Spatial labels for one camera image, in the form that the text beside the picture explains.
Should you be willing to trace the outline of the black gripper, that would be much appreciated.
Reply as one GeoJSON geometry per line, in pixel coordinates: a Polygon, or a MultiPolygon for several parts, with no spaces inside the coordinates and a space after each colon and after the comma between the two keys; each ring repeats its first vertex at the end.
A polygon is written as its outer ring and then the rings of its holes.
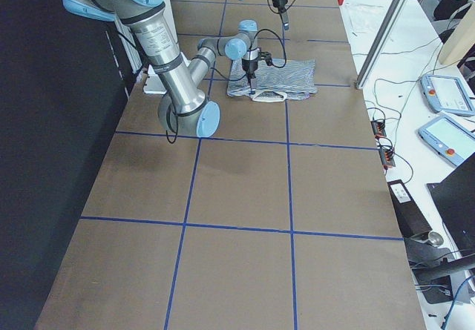
{"type": "Polygon", "coordinates": [[[250,94],[254,95],[256,92],[256,78],[255,71],[258,69],[259,59],[241,59],[243,71],[246,78],[249,79],[250,94]]]}
{"type": "Polygon", "coordinates": [[[286,4],[288,0],[272,0],[272,6],[276,13],[280,13],[281,23],[284,30],[289,29],[289,17],[286,12],[286,4]]]}

